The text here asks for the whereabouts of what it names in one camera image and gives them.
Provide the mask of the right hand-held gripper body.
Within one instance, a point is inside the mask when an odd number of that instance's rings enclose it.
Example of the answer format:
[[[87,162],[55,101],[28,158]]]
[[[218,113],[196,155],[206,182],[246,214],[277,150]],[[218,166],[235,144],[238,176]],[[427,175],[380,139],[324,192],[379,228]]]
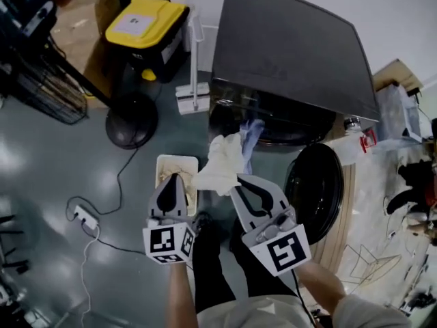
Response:
[[[293,206],[242,236],[242,242],[275,277],[311,259],[305,227]]]

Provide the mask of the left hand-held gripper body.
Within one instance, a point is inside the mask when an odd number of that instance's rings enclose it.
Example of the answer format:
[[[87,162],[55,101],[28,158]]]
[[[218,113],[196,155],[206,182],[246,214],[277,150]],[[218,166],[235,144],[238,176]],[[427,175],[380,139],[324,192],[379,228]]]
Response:
[[[195,232],[191,216],[182,210],[164,216],[151,210],[143,229],[146,256],[159,264],[191,261]]]

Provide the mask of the cream plastic laundry basket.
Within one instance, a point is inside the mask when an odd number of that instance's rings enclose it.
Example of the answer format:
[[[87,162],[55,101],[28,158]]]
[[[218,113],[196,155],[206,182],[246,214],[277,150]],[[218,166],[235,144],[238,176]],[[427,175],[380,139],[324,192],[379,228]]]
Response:
[[[173,164],[176,164],[176,165],[187,167],[188,170],[193,173],[193,177],[195,175],[197,175],[198,170],[199,170],[199,161],[198,161],[198,159],[196,157],[193,157],[193,156],[170,155],[170,154],[161,154],[161,155],[158,156],[158,158],[156,160],[155,187],[158,186],[158,184],[157,184],[158,181],[157,180],[158,180],[158,171],[159,171],[159,168],[162,167],[164,162],[173,163]],[[188,209],[188,216],[189,217],[194,217],[196,215],[196,213],[197,213],[197,194],[196,194],[196,199],[195,199],[195,208],[194,209]]]

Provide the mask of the white clothes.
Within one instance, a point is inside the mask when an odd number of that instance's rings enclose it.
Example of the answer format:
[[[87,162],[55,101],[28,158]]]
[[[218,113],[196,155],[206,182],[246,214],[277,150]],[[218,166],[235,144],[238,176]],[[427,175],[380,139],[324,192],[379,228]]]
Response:
[[[237,175],[244,173],[245,165],[242,135],[218,135],[210,143],[208,162],[193,176],[192,184],[199,191],[215,191],[219,196],[229,196],[232,188],[241,185]]]

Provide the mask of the lavender clothes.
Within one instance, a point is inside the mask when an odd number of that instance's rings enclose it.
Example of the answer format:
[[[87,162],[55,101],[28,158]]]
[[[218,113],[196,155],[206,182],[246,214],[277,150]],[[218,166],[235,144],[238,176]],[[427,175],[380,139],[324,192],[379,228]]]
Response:
[[[247,120],[240,125],[242,140],[242,157],[244,161],[243,172],[252,174],[251,157],[255,146],[264,131],[264,121],[261,119]]]

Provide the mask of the black washing machine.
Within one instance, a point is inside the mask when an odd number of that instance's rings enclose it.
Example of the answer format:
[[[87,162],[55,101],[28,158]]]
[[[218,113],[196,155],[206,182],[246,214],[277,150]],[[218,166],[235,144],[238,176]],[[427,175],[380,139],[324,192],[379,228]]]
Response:
[[[322,141],[340,114],[380,118],[354,25],[304,0],[224,0],[210,91],[210,132],[261,120],[264,146]]]

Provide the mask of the person's left forearm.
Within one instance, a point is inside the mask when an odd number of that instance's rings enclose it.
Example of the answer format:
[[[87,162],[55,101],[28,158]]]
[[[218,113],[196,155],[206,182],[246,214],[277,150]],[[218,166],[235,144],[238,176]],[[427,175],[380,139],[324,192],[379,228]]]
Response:
[[[199,328],[184,262],[170,266],[167,328]]]

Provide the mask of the person's right forearm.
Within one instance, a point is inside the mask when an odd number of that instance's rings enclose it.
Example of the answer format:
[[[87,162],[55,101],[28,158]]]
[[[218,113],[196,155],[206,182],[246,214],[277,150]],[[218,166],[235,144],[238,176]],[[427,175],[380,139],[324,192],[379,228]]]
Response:
[[[312,260],[296,267],[296,273],[315,301],[332,316],[339,302],[346,297],[339,278]]]

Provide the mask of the clear plastic storage box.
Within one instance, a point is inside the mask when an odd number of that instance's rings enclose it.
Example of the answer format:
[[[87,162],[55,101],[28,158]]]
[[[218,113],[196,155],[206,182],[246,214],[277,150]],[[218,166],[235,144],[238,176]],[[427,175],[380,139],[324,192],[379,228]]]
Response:
[[[419,108],[402,85],[389,85],[376,93],[380,119],[373,127],[377,147],[394,150],[422,142]]]

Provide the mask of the person's left black shoe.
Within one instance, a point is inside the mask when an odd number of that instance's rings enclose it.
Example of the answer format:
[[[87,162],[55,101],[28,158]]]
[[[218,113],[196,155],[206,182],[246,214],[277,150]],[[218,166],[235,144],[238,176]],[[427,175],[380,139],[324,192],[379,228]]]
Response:
[[[202,211],[195,217],[193,227],[195,232],[198,234],[203,229],[210,228],[213,225],[213,223],[214,220],[211,217],[211,215],[205,211]]]

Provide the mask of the person's right leg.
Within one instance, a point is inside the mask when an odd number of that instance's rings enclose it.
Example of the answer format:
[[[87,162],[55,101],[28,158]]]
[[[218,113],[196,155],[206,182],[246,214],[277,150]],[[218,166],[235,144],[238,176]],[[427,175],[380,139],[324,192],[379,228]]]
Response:
[[[229,249],[244,272],[249,297],[271,297],[273,295],[296,297],[294,291],[286,286],[280,278],[271,275],[242,242],[243,233],[242,225],[236,218],[231,232]]]

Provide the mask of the person's leg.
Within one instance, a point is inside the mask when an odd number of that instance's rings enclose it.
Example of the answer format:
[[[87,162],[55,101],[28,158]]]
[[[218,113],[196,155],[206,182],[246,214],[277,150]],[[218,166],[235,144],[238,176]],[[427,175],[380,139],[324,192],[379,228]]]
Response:
[[[225,280],[219,259],[221,241],[214,221],[208,229],[196,233],[193,245],[196,313],[236,299]]]
[[[273,295],[296,297],[294,291],[286,286],[280,278],[271,275],[242,242],[243,233],[242,225],[236,218],[231,232],[229,249],[244,272],[249,297],[271,297]]]

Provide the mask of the person's left leg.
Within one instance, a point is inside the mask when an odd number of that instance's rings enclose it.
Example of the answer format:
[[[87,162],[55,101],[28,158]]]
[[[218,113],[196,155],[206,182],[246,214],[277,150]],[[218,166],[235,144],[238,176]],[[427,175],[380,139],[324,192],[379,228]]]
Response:
[[[219,259],[221,241],[214,221],[208,229],[196,233],[193,245],[196,313],[236,299],[225,280]]]

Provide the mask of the wooden slat panel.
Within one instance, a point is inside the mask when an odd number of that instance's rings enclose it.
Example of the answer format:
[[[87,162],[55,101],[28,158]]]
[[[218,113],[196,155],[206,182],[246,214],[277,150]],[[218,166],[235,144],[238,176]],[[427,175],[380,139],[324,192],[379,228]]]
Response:
[[[343,201],[337,219],[327,235],[310,246],[313,260],[333,273],[339,269],[352,219],[356,165],[344,166],[343,177]]]

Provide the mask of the white power strip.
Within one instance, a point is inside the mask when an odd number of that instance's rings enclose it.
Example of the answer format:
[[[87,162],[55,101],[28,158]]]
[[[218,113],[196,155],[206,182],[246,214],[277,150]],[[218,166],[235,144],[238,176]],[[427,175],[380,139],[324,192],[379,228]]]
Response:
[[[98,227],[98,219],[79,205],[74,208],[74,218],[86,225],[90,230],[95,230]]]

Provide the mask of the person's white shirt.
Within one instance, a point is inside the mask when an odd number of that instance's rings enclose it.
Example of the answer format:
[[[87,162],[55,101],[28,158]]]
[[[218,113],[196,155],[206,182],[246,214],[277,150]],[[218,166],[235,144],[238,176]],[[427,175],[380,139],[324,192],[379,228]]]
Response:
[[[199,328],[314,328],[301,300],[273,295],[230,301],[197,315]],[[393,308],[356,295],[340,300],[331,316],[333,328],[411,328],[410,320]]]

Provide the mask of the large cardboard sheet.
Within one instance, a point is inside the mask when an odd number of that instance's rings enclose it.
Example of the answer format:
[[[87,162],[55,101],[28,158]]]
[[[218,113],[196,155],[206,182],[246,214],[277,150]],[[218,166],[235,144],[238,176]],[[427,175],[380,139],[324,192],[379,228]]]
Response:
[[[376,92],[389,85],[401,85],[407,92],[421,89],[422,82],[400,59],[395,59],[373,75],[373,87]]]

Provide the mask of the black bin with yellow lid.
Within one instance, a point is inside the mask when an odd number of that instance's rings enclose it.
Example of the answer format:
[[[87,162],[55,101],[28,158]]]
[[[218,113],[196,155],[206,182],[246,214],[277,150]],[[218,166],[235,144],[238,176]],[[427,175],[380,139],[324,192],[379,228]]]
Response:
[[[184,25],[190,8],[168,0],[131,0],[105,31],[144,79],[172,80],[184,63]]]

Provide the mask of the brown cardboard box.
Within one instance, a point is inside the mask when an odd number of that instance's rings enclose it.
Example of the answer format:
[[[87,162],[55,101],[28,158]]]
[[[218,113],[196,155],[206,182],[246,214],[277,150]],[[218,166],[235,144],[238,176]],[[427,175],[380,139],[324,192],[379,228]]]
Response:
[[[60,8],[51,35],[67,61],[107,98],[124,62],[105,31],[122,11],[119,0],[70,0]]]

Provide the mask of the black pedestal fan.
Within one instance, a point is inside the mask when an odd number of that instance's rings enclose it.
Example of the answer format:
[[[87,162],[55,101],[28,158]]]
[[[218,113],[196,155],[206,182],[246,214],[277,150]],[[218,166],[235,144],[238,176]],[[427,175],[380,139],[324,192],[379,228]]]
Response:
[[[138,92],[107,98],[57,46],[51,35],[56,13],[53,0],[31,0],[15,16],[0,0],[0,95],[67,125],[87,117],[87,96],[94,96],[109,109],[105,130],[111,142],[125,150],[143,146],[158,125],[155,102]]]

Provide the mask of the white long-handled cleaning tool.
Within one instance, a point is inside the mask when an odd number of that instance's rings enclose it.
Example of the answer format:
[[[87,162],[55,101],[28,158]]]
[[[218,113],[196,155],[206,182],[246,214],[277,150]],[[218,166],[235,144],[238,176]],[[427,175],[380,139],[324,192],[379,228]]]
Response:
[[[199,16],[194,13],[188,26],[191,32],[191,78],[188,85],[175,88],[178,110],[181,115],[206,112],[210,108],[210,86],[198,80],[199,45],[204,41],[204,32]]]

